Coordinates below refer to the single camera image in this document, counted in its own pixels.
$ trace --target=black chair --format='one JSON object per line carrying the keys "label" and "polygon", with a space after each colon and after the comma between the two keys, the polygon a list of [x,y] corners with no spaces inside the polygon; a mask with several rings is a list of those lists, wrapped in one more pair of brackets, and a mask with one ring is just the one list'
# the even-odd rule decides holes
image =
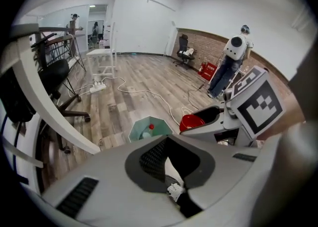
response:
{"label": "black chair", "polygon": [[[66,110],[67,107],[69,107],[69,105],[75,99],[77,99],[78,102],[81,102],[81,97],[75,93],[69,81],[68,75],[70,73],[70,68],[68,62],[65,59],[57,60],[49,66],[46,63],[45,43],[49,38],[52,37],[52,35],[54,34],[44,37],[43,39],[39,40],[31,46],[32,48],[36,48],[36,51],[38,53],[39,62],[42,67],[42,70],[39,71],[39,76],[43,83],[43,86],[47,93],[51,95],[51,98],[59,99],[61,97],[61,94],[58,92],[58,89],[61,86],[61,84],[63,84],[64,81],[67,80],[71,88],[69,88],[65,84],[64,85],[73,93],[74,96],[67,100],[65,103],[63,103],[61,106],[57,106],[57,109],[64,117],[84,117],[85,122],[90,122],[90,115],[87,112]],[[68,146],[63,146],[61,135],[59,135],[58,133],[56,134],[59,149],[64,151],[64,153],[66,154],[71,153],[71,150]]]}
{"label": "black chair", "polygon": [[177,52],[177,56],[179,58],[181,58],[181,61],[174,61],[173,62],[173,63],[178,63],[175,65],[176,67],[179,65],[187,65],[187,63],[190,60],[194,60],[194,57],[192,55],[188,56],[188,55],[184,54],[188,49],[188,36],[187,35],[183,34],[179,37],[179,45],[180,45],[180,48]]}

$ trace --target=red crate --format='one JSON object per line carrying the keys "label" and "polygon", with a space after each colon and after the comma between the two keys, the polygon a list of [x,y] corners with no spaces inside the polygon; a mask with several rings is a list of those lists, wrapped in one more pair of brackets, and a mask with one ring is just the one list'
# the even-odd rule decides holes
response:
{"label": "red crate", "polygon": [[211,63],[207,63],[207,65],[205,66],[203,73],[201,74],[201,77],[206,79],[206,80],[210,80],[215,71],[217,70],[217,67]]}

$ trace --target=laminate floor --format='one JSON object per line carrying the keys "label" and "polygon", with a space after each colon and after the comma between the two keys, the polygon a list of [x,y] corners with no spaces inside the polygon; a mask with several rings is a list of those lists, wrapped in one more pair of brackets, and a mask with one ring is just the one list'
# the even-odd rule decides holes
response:
{"label": "laminate floor", "polygon": [[[84,64],[88,69],[87,59]],[[109,58],[100,59],[101,66],[108,65]],[[93,61],[93,69],[98,70],[97,60]],[[191,69],[175,67],[173,59],[158,56],[118,56],[116,77],[122,77],[126,83],[120,87],[124,91],[150,90],[161,95],[171,106],[171,112],[180,122],[182,107],[195,110],[188,102],[188,90],[198,89],[204,81]],[[92,81],[90,73],[85,72],[79,64],[72,69],[69,79],[74,89],[86,86]],[[117,88],[123,83],[120,78],[105,79],[107,88],[103,91],[81,96],[82,102],[75,101],[68,109],[86,111],[91,115],[91,122],[85,123],[83,117],[67,118],[67,120],[87,139],[98,145],[101,150],[118,147],[129,143],[128,135],[134,122],[154,116],[164,119],[173,129],[179,133],[179,127],[171,118],[168,106],[160,97],[149,92],[125,93]],[[89,87],[83,88],[79,94],[89,91]],[[191,91],[190,100],[198,108],[202,108],[212,102],[206,95],[208,83],[200,91]],[[59,105],[69,98],[68,90],[61,88]],[[68,145],[72,153],[64,154],[58,149],[56,139],[51,137],[49,143],[42,145],[42,156],[45,168],[42,171],[44,189],[53,182],[63,178],[69,171],[76,168],[91,154],[84,152],[70,142],[63,139],[63,144]]]}

